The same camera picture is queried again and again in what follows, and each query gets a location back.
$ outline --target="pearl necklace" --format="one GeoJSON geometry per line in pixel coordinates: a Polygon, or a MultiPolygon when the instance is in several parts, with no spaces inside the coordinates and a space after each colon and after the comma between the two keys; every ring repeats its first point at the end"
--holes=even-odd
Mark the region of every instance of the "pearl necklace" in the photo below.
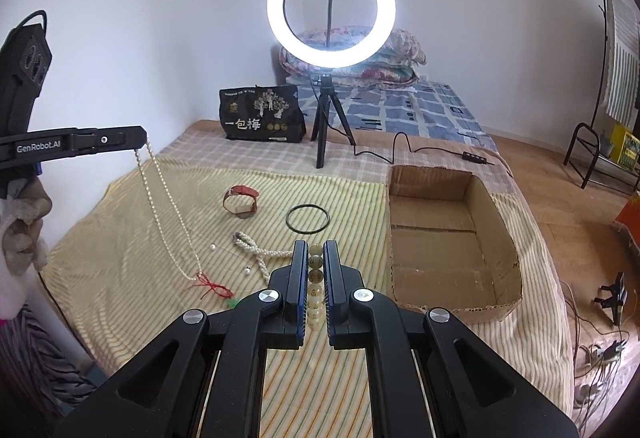
{"type": "Polygon", "coordinates": [[[174,262],[174,265],[178,268],[180,273],[185,278],[187,278],[189,281],[197,281],[197,280],[199,280],[199,278],[205,277],[203,272],[202,272],[202,266],[200,264],[200,258],[198,257],[198,253],[196,252],[196,249],[193,247],[193,242],[191,241],[191,237],[189,235],[189,231],[187,230],[187,227],[184,224],[184,220],[182,219],[182,215],[180,214],[180,211],[178,210],[178,206],[174,202],[174,197],[171,196],[171,193],[169,192],[169,188],[167,187],[167,184],[164,181],[164,176],[162,176],[162,171],[160,171],[160,166],[158,165],[158,161],[156,160],[156,155],[154,154],[153,150],[151,149],[151,144],[149,143],[149,141],[146,141],[145,144],[146,144],[146,150],[149,153],[149,157],[151,158],[151,161],[153,162],[154,166],[156,167],[156,171],[158,171],[158,176],[160,177],[160,182],[162,182],[162,187],[164,188],[164,192],[166,193],[166,196],[169,199],[169,202],[171,203],[172,207],[174,208],[174,211],[175,211],[176,215],[178,216],[178,220],[180,221],[180,225],[182,226],[182,230],[184,231],[184,235],[187,237],[187,241],[189,242],[189,247],[191,248],[191,252],[193,253],[193,256],[196,258],[196,264],[198,266],[198,273],[195,276],[192,277],[192,276],[188,275],[186,272],[184,272],[184,270],[182,269],[182,267],[178,263],[177,259],[175,259],[174,253],[171,252],[171,249],[169,248],[169,244],[167,243],[166,238],[164,237],[164,231],[162,230],[162,225],[160,224],[160,218],[158,217],[158,211],[156,210],[156,204],[154,203],[154,199],[151,196],[151,190],[149,189],[149,183],[148,183],[148,181],[146,179],[146,174],[145,174],[145,171],[144,171],[144,169],[142,167],[142,159],[140,158],[140,152],[137,149],[135,149],[134,152],[136,154],[136,160],[138,162],[138,170],[140,171],[140,176],[142,177],[142,182],[145,185],[146,198],[149,201],[149,205],[151,205],[151,212],[154,215],[154,220],[156,221],[156,226],[158,227],[158,232],[160,232],[160,239],[162,240],[162,244],[164,245],[164,248],[166,249],[167,253],[169,254],[169,257],[174,262]]]}
{"type": "MultiPolygon", "coordinates": [[[[234,243],[241,249],[255,256],[258,261],[258,266],[260,267],[260,272],[262,272],[262,278],[267,285],[269,285],[271,274],[267,269],[264,258],[291,258],[293,256],[293,251],[268,251],[267,249],[261,249],[252,237],[240,231],[234,234],[234,243]]],[[[249,274],[251,267],[245,268],[244,272],[249,274]]]]}

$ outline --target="blue checkered bedsheet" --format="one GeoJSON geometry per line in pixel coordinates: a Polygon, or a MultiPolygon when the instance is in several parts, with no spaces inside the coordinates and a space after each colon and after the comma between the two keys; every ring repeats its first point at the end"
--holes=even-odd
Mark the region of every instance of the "blue checkered bedsheet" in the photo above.
{"type": "MultiPolygon", "coordinates": [[[[497,151],[493,139],[449,85],[420,80],[410,88],[399,90],[338,87],[335,90],[351,129],[404,131],[408,135],[462,142],[497,151]]],[[[310,129],[317,102],[309,84],[298,85],[298,100],[310,129]]],[[[329,118],[333,127],[340,128],[340,119],[333,107],[329,118]]]]}

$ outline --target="cardboard box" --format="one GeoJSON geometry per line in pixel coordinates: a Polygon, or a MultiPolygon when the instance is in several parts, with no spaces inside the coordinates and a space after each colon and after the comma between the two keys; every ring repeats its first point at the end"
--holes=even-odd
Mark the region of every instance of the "cardboard box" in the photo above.
{"type": "Polygon", "coordinates": [[[388,192],[391,294],[399,306],[442,306],[478,323],[502,320],[520,303],[518,253],[477,176],[397,165],[388,192]]]}

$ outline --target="black snack bag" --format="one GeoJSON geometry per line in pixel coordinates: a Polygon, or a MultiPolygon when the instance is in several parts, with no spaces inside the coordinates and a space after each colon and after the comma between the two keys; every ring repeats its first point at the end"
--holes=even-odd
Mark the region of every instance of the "black snack bag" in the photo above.
{"type": "Polygon", "coordinates": [[[220,90],[220,123],[232,141],[300,142],[306,133],[297,86],[220,90]]]}

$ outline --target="tripod stand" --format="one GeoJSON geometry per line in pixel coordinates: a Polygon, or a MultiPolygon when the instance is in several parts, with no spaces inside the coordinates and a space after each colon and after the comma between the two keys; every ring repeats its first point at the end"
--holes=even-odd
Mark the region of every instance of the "tripod stand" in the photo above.
{"type": "MultiPolygon", "coordinates": [[[[325,46],[327,48],[329,48],[329,44],[331,41],[331,19],[333,6],[334,0],[329,0],[327,7],[325,42],[325,46]]],[[[342,105],[340,104],[340,99],[338,99],[338,95],[335,93],[331,74],[329,73],[329,70],[327,70],[320,77],[320,97],[318,99],[318,109],[316,109],[316,120],[314,122],[314,129],[311,132],[311,141],[314,142],[316,139],[318,139],[318,158],[316,158],[316,169],[321,169],[322,167],[324,167],[326,131],[329,125],[329,108],[331,107],[329,101],[334,104],[335,112],[338,115],[338,119],[340,119],[340,122],[342,123],[342,128],[344,129],[344,132],[349,139],[349,143],[353,146],[356,145],[355,139],[353,138],[353,133],[351,132],[351,128],[347,121],[347,116],[344,114],[344,110],[342,109],[342,105]]]]}
{"type": "Polygon", "coordinates": [[[324,151],[326,148],[326,131],[329,125],[329,108],[330,102],[334,104],[335,112],[338,115],[338,119],[342,123],[349,143],[356,145],[356,141],[351,133],[351,127],[347,122],[347,116],[344,114],[340,99],[335,93],[334,83],[332,82],[331,75],[326,73],[320,77],[320,97],[318,99],[318,108],[316,109],[316,120],[314,122],[314,129],[311,132],[311,141],[314,142],[318,139],[318,158],[316,159],[316,169],[324,167],[324,151]]]}

